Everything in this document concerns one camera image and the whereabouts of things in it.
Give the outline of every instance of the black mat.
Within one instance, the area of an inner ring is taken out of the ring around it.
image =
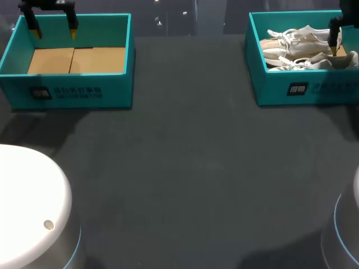
[[[259,108],[243,40],[136,39],[130,111],[11,114],[1,96],[0,142],[68,176],[88,268],[320,268],[318,231],[359,164],[359,114]]]

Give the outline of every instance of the white cylinder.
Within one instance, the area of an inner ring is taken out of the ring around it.
[[[328,269],[359,268],[359,169],[354,182],[339,196],[321,234]]]
[[[0,145],[0,268],[82,269],[70,184],[49,157]]]

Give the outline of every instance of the cardboard box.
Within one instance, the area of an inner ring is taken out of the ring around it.
[[[268,29],[284,32],[310,25],[327,29],[341,11],[255,12],[249,14],[245,55],[258,105],[359,103],[359,69],[268,72],[260,40]],[[359,29],[343,27],[346,52],[359,52]]]
[[[77,15],[75,40],[66,15],[36,18],[42,40],[20,16],[0,62],[0,87],[14,109],[131,107],[130,14]]]

